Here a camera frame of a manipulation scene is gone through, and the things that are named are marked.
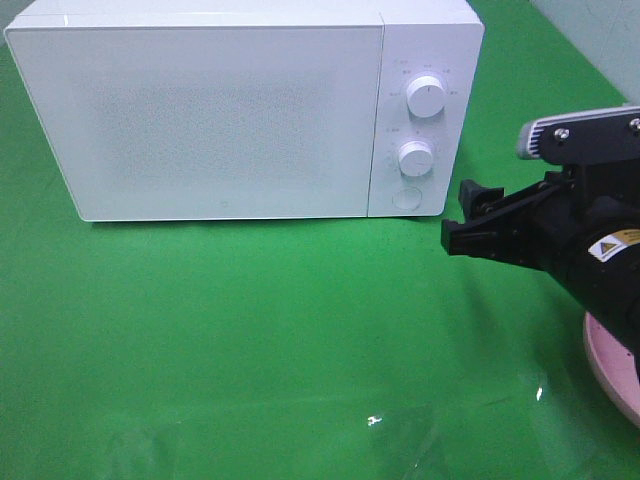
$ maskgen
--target white wall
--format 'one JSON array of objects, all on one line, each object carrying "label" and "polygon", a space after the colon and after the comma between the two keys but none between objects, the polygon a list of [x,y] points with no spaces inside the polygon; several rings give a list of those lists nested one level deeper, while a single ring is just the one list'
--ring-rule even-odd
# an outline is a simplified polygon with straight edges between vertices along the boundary
[{"label": "white wall", "polygon": [[629,101],[640,104],[640,0],[531,1]]},{"label": "white wall", "polygon": [[[0,30],[9,25],[13,18],[33,0],[0,0]],[[4,36],[0,35],[0,45],[4,45]]]}]

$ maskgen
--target yellow warning sticker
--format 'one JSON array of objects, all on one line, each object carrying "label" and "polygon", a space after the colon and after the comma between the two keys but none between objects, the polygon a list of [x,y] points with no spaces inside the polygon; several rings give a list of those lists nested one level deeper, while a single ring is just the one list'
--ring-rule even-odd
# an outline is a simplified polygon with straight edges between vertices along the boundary
[{"label": "yellow warning sticker", "polygon": [[625,248],[640,243],[640,230],[632,228],[618,230],[602,237],[589,247],[589,253],[601,262],[606,262]]}]

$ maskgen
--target timer knob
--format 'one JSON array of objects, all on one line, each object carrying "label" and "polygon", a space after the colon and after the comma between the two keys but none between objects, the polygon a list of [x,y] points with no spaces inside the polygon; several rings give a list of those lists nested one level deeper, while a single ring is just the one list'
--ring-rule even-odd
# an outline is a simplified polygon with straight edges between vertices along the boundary
[{"label": "timer knob", "polygon": [[431,75],[416,78],[407,87],[407,105],[416,117],[432,117],[444,107],[445,89]]},{"label": "timer knob", "polygon": [[433,168],[431,147],[423,142],[409,142],[398,152],[400,171],[407,177],[420,177]]}]

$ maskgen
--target white microwave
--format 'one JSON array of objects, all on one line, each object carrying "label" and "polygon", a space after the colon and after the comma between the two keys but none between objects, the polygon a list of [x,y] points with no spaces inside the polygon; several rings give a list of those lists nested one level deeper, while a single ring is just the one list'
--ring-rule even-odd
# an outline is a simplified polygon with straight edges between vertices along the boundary
[{"label": "white microwave", "polygon": [[87,221],[437,215],[463,0],[36,0],[5,37]]}]

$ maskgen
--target green surface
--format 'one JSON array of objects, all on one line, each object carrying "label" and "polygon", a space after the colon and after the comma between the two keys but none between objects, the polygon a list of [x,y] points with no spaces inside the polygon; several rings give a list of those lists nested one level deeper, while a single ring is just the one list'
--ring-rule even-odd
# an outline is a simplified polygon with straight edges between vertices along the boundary
[{"label": "green surface", "polygon": [[[462,178],[541,178],[524,122],[622,101],[528,2],[473,3],[454,218]],[[1,478],[640,478],[544,274],[448,258],[440,218],[82,223],[6,47],[0,85]]]}]

